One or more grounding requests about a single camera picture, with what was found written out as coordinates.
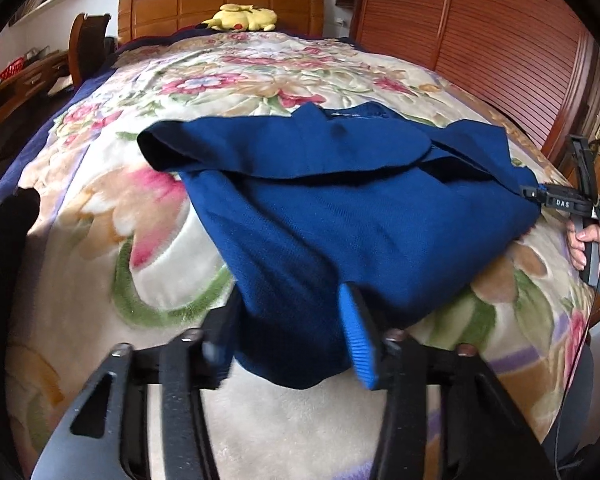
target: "wardrobe door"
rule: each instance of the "wardrobe door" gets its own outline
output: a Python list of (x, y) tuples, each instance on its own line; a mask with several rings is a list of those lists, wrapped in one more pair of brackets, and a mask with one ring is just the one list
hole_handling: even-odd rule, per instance
[(433, 69), (445, 0), (362, 0), (356, 40), (370, 52)]
[(435, 70), (504, 111), (541, 147), (583, 32), (563, 0), (451, 0)]

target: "wooden headboard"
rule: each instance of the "wooden headboard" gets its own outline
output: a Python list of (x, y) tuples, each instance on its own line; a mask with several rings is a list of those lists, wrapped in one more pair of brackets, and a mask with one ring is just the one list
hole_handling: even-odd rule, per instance
[(120, 0), (118, 37), (126, 43), (142, 36), (170, 36), (208, 20), (222, 4), (266, 7), (278, 15), (276, 28), (322, 35), (323, 0)]

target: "red basket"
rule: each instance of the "red basket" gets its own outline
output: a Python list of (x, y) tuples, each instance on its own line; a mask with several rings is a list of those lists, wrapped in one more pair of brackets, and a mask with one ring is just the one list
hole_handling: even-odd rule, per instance
[(10, 65), (0, 72), (0, 79), (3, 81), (10, 78), (12, 75), (16, 75), (24, 67), (24, 58), (19, 57), (15, 61), (12, 61)]

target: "wooden chair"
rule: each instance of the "wooden chair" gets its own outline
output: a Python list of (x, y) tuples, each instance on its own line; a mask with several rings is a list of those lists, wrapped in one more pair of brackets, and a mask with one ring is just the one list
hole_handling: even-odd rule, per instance
[(110, 19), (110, 14), (88, 16), (81, 13), (74, 20), (68, 57), (69, 72), (76, 90), (100, 69), (107, 57), (104, 37)]

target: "wooden wardrobe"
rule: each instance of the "wooden wardrobe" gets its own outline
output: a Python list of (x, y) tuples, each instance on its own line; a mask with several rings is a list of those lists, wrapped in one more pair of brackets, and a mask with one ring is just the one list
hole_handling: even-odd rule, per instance
[(494, 105), (551, 160), (586, 113), (597, 46), (563, 0), (357, 0), (351, 36)]

